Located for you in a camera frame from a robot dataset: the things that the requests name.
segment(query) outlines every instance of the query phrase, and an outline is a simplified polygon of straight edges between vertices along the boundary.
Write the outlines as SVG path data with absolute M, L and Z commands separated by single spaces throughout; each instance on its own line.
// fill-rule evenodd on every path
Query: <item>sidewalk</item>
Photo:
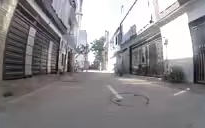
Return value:
M 164 82 L 161 78 L 155 78 L 155 77 L 147 77 L 147 76 L 137 76 L 137 75 L 124 75 L 124 77 L 127 78 L 135 78 L 135 79 L 142 79 L 150 81 L 154 84 L 165 86 L 173 89 L 179 89 L 179 90 L 189 90 L 191 93 L 201 94 L 205 95 L 205 85 L 204 84 L 191 84 L 191 83 L 170 83 L 170 82 Z
M 0 82 L 0 102 L 6 102 L 22 95 L 28 94 L 36 89 L 42 88 L 58 80 L 69 81 L 72 80 L 72 75 L 38 75 L 31 78 L 7 80 Z M 4 97 L 5 92 L 12 93 L 12 96 Z

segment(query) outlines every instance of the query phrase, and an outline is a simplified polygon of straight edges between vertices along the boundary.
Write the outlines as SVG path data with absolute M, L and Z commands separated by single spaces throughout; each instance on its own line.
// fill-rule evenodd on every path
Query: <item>manhole cover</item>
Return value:
M 133 107 L 142 104 L 146 104 L 146 105 L 149 104 L 149 98 L 142 94 L 132 93 L 132 92 L 124 92 L 118 94 L 123 97 L 122 100 L 117 99 L 114 95 L 111 95 L 110 97 L 111 102 L 113 102 L 118 106 Z

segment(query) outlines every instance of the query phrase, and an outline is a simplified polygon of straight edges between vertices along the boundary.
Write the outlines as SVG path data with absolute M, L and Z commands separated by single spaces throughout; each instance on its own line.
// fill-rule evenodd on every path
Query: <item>road surface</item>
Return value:
M 9 101 L 0 109 L 0 128 L 205 128 L 205 96 L 159 84 L 78 73 Z M 120 94 L 118 106 L 111 102 L 115 92 L 150 101 Z

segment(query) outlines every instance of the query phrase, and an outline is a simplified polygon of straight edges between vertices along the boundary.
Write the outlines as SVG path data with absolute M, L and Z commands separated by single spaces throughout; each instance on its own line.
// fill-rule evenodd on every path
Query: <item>road marking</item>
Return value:
M 187 88 L 187 89 L 185 89 L 185 90 L 183 90 L 183 91 L 180 91 L 180 92 L 175 93 L 174 96 L 180 95 L 180 94 L 185 93 L 185 92 L 187 92 L 187 91 L 189 91 L 189 90 L 190 90 L 190 88 Z
M 123 97 L 118 94 L 117 91 L 114 90 L 110 85 L 107 85 L 107 88 L 115 95 L 118 100 L 123 100 Z

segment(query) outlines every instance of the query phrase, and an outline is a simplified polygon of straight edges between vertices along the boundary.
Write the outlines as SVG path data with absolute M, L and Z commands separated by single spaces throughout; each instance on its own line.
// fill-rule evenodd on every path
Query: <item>distant building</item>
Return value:
M 87 42 L 87 32 L 86 30 L 80 30 L 79 31 L 79 38 L 78 38 L 78 46 L 83 45 L 83 46 L 87 46 L 88 42 Z M 82 69 L 86 69 L 88 67 L 88 54 L 86 55 L 79 55 L 76 58 L 78 65 L 80 68 Z

